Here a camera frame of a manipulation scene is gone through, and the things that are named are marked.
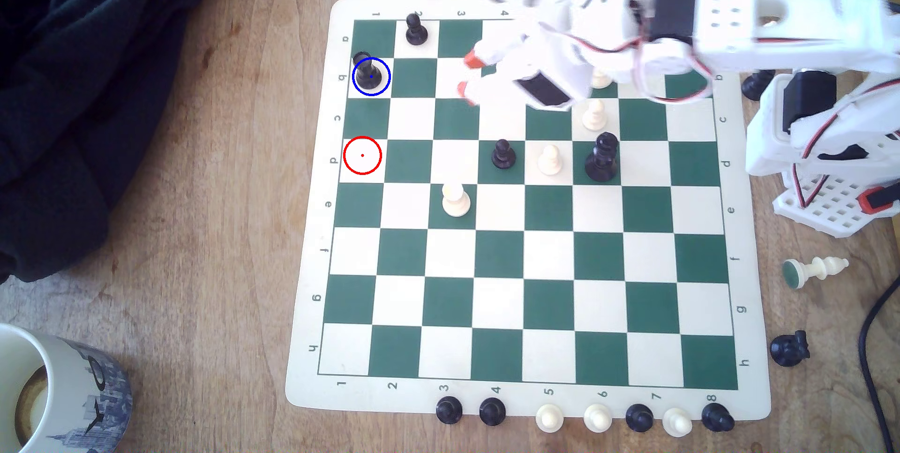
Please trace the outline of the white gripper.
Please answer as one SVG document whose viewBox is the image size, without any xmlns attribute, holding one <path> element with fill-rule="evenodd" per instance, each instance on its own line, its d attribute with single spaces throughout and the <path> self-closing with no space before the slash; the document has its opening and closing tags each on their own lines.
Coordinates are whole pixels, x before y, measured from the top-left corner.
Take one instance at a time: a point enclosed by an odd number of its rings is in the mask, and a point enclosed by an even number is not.
<svg viewBox="0 0 900 453">
<path fill-rule="evenodd" d="M 635 88 L 653 0 L 523 0 L 523 21 L 484 21 L 467 68 L 495 66 L 521 45 L 517 83 L 499 74 L 457 84 L 469 104 L 562 110 L 586 100 L 596 72 Z"/>
</svg>

